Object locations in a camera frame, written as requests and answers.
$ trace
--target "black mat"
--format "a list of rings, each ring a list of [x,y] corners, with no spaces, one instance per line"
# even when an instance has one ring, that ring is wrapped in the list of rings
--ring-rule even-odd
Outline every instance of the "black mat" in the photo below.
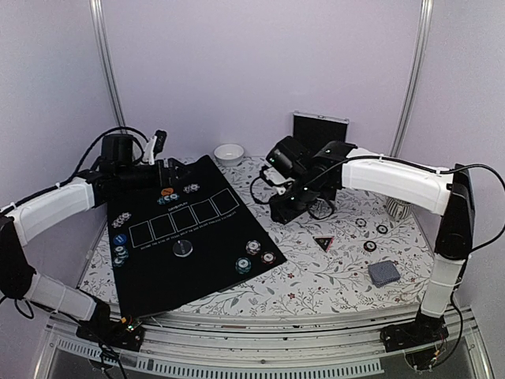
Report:
[[[286,261],[210,157],[188,168],[173,189],[137,191],[108,204],[123,316],[176,309]]]

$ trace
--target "small cup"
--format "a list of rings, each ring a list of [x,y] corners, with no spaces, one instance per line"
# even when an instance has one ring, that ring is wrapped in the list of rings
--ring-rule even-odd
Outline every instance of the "small cup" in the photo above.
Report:
[[[214,156],[222,166],[235,167],[244,157],[244,148],[239,144],[222,144],[214,150]]]

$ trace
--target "white wall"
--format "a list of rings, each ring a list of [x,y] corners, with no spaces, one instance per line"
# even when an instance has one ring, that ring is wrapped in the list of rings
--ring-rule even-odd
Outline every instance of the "white wall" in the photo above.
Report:
[[[295,110],[350,118],[348,140],[388,152],[421,1],[109,0],[126,122],[170,132],[165,154],[223,142],[263,155]]]
[[[94,137],[114,126],[89,3],[2,1],[0,11],[0,205],[72,173]],[[75,285],[104,212],[74,216],[34,239],[28,261]],[[0,377],[32,375],[47,315],[28,321],[0,306]]]
[[[505,2],[439,0],[402,158],[433,165],[486,163],[505,175]],[[472,172],[476,244],[503,226],[505,194]],[[434,239],[439,220],[422,213]],[[505,238],[473,255],[460,294],[481,328],[496,378],[505,377]]]

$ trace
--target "orange poker chip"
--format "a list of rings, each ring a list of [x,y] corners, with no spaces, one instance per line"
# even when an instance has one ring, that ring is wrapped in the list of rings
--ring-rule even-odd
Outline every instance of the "orange poker chip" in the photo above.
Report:
[[[173,188],[164,188],[161,191],[161,196],[171,195],[172,193],[174,193],[174,189]]]

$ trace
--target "floral tablecloth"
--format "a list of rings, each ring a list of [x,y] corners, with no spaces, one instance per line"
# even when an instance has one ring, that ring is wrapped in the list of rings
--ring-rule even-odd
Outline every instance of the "floral tablecloth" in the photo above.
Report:
[[[287,225],[274,223],[268,206],[254,204],[249,194],[249,184],[263,164],[261,158],[246,158],[238,167],[220,168],[288,261],[262,276],[191,302],[175,312],[307,315],[357,312],[420,301],[433,259],[412,216],[397,223],[386,213],[385,197],[345,189],[337,193],[336,212],[326,220],[318,221],[305,214]],[[261,181],[254,190],[264,199],[272,194]],[[335,240],[324,252],[314,237]],[[387,260],[395,263],[402,278],[376,288],[367,266]],[[118,302],[107,230],[80,288],[106,302]]]

